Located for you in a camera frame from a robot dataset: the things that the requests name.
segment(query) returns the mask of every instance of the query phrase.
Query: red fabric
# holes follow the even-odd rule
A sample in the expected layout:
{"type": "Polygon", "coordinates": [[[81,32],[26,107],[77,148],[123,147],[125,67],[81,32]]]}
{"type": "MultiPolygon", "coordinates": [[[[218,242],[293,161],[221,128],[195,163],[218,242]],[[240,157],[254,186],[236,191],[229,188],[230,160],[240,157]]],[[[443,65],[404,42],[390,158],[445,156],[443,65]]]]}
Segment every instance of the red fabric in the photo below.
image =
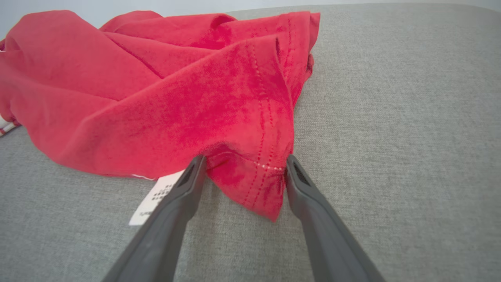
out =
{"type": "Polygon", "coordinates": [[[0,43],[0,114],[53,161],[158,178],[207,156],[233,200],[276,220],[293,109],[312,73],[319,14],[24,16],[0,43]]]}

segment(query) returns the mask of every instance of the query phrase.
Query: white label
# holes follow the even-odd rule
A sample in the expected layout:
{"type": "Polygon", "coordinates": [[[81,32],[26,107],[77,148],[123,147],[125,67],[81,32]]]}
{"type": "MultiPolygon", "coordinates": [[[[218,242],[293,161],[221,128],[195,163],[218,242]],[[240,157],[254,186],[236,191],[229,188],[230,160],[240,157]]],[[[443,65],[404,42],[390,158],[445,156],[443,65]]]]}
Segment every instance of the white label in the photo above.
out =
{"type": "Polygon", "coordinates": [[[153,186],[148,195],[146,195],[141,204],[139,204],[139,207],[137,207],[129,221],[129,225],[143,225],[148,217],[150,217],[153,210],[155,210],[158,203],[160,203],[163,197],[170,192],[170,189],[172,189],[172,186],[176,184],[183,172],[184,170],[160,177],[155,186],[153,186]]]}

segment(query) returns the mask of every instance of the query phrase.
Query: white wall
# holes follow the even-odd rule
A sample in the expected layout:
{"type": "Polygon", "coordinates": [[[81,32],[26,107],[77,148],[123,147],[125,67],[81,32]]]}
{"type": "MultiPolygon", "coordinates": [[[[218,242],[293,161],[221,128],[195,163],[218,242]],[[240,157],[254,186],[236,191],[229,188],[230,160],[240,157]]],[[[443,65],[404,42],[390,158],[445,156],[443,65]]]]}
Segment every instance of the white wall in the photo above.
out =
{"type": "Polygon", "coordinates": [[[221,13],[237,10],[354,3],[457,3],[501,12],[501,0],[0,0],[0,38],[29,13],[72,10],[99,27],[114,16],[134,10],[152,10],[163,16],[221,13]]]}

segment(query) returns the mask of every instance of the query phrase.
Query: stitching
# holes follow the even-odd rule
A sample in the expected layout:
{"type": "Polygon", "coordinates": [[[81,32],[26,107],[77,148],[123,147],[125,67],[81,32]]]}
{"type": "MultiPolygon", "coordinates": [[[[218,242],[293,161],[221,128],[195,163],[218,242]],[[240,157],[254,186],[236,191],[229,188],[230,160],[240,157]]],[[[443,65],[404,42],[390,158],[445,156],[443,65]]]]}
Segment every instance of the stitching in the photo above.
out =
{"type": "Polygon", "coordinates": [[[270,167],[270,166],[267,166],[267,165],[260,164],[260,163],[258,163],[258,162],[254,162],[254,164],[255,164],[257,167],[261,167],[261,166],[262,166],[262,168],[264,168],[264,169],[266,169],[266,170],[270,170],[270,169],[279,170],[279,171],[281,171],[281,170],[282,170],[282,168],[279,168],[279,167],[270,167]]]}
{"type": "MultiPolygon", "coordinates": [[[[262,94],[266,94],[265,86],[263,85],[263,78],[261,77],[261,74],[259,73],[259,65],[258,65],[258,60],[256,58],[256,49],[255,49],[254,45],[253,45],[253,55],[254,55],[254,62],[256,64],[256,73],[258,74],[258,78],[259,78],[259,85],[260,85],[261,90],[262,90],[261,93],[262,94]]],[[[269,110],[269,115],[270,115],[270,126],[273,126],[272,107],[271,107],[271,104],[270,104],[270,98],[266,97],[266,101],[268,103],[268,110],[269,110]]],[[[262,115],[262,121],[263,121],[263,137],[264,137],[265,127],[264,127],[264,113],[263,113],[263,109],[262,108],[261,108],[261,115],[262,115]]],[[[272,146],[270,145],[270,155],[269,155],[269,158],[268,158],[268,163],[266,165],[263,165],[263,168],[265,169],[265,172],[263,173],[263,178],[261,179],[261,185],[260,185],[260,187],[258,189],[258,193],[256,194],[256,197],[254,198],[252,207],[254,207],[256,205],[258,197],[259,197],[261,191],[263,190],[263,186],[265,184],[266,172],[268,172],[268,169],[270,169],[270,162],[272,161],[272,154],[273,154],[272,146]]]]}
{"type": "MultiPolygon", "coordinates": [[[[237,157],[241,158],[242,160],[245,160],[245,161],[248,161],[248,162],[253,162],[255,165],[260,166],[260,167],[262,167],[262,165],[263,165],[263,164],[260,164],[260,163],[258,163],[258,162],[256,162],[256,161],[253,161],[253,160],[251,160],[251,159],[247,159],[246,157],[244,157],[244,156],[242,156],[241,154],[239,154],[239,153],[237,153],[237,152],[234,152],[234,151],[224,151],[224,152],[221,152],[221,153],[217,153],[217,154],[215,154],[215,155],[206,155],[206,156],[207,156],[207,158],[214,158],[214,157],[219,157],[220,155],[224,155],[224,154],[233,154],[233,155],[235,155],[235,156],[237,156],[237,157]]],[[[277,169],[277,170],[281,170],[282,168],[280,168],[280,167],[272,167],[272,166],[270,166],[270,167],[268,167],[268,169],[277,169]]]]}
{"type": "MultiPolygon", "coordinates": [[[[253,48],[253,50],[252,50],[252,57],[254,59],[254,64],[255,64],[255,68],[256,68],[256,75],[257,75],[257,77],[260,80],[260,85],[262,86],[263,82],[261,80],[261,75],[259,74],[258,60],[256,58],[256,48],[254,47],[254,45],[252,45],[252,48],[253,48]]],[[[260,99],[259,99],[259,110],[261,112],[261,129],[263,130],[263,135],[261,136],[261,145],[260,145],[259,153],[258,153],[258,162],[261,160],[261,152],[263,151],[263,144],[265,142],[265,122],[264,122],[265,118],[264,118],[264,113],[263,113],[263,103],[261,102],[260,99]]],[[[247,198],[248,198],[249,194],[251,193],[252,187],[254,186],[254,183],[256,182],[256,178],[257,177],[258,177],[258,170],[256,168],[256,174],[254,175],[254,179],[252,180],[252,182],[250,184],[250,188],[247,191],[247,195],[245,196],[245,198],[243,200],[244,204],[247,202],[247,198]]]]}
{"type": "Polygon", "coordinates": [[[295,42],[296,42],[295,40],[297,38],[297,36],[296,36],[296,29],[289,30],[289,34],[291,36],[291,57],[292,57],[293,53],[296,52],[296,44],[295,44],[295,42]]]}
{"type": "Polygon", "coordinates": [[[291,50],[292,50],[292,36],[291,36],[291,19],[287,20],[289,23],[289,47],[287,50],[287,56],[285,56],[285,62],[284,62],[284,76],[286,79],[289,78],[289,66],[287,65],[289,61],[289,57],[291,56],[291,50]]]}

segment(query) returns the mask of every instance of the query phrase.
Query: gray fabric surface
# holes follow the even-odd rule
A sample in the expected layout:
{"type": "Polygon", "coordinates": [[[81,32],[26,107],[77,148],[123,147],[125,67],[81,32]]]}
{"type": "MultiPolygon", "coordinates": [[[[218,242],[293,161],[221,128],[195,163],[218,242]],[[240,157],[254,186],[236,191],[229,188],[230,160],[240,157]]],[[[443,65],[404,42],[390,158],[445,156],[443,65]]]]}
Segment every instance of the gray fabric surface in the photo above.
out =
{"type": "MultiPolygon", "coordinates": [[[[322,12],[295,155],[388,281],[501,276],[501,14],[380,4],[322,12]]],[[[153,183],[52,163],[24,128],[0,138],[0,281],[99,281],[153,183]]],[[[299,221],[277,223],[210,181],[177,281],[310,281],[299,221]]]]}

